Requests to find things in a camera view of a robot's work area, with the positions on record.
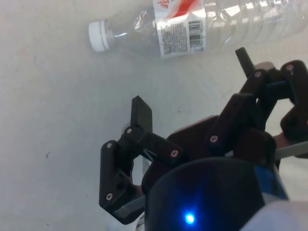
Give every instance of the plastic water bottle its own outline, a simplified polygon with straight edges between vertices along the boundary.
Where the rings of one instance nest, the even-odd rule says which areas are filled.
[[[275,41],[308,23],[306,0],[146,0],[89,25],[95,51],[174,57]]]

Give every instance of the screw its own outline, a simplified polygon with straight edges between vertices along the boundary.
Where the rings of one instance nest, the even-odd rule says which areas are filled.
[[[262,72],[260,72],[260,71],[257,71],[256,73],[255,73],[255,77],[260,77],[262,75]]]
[[[292,64],[289,64],[286,69],[287,71],[293,71],[293,68],[294,66]]]
[[[218,141],[218,136],[212,136],[210,138],[211,143],[216,143]]]
[[[171,157],[177,157],[178,154],[179,154],[178,150],[173,150],[170,155]]]
[[[108,193],[107,196],[106,196],[106,200],[110,201],[110,200],[112,200],[112,198],[113,198],[113,194],[112,193]]]

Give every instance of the white bottle cap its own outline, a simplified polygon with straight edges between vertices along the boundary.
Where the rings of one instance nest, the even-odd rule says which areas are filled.
[[[89,24],[89,38],[96,52],[108,51],[109,45],[105,30],[105,20]]]

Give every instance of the red and white label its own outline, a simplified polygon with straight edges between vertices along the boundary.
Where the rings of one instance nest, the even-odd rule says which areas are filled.
[[[205,49],[203,0],[153,0],[161,57],[194,54]]]

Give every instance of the barcode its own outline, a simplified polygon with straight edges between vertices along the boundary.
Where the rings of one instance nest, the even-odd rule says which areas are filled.
[[[190,47],[203,46],[203,23],[199,21],[190,21],[188,23],[189,29],[189,44]]]

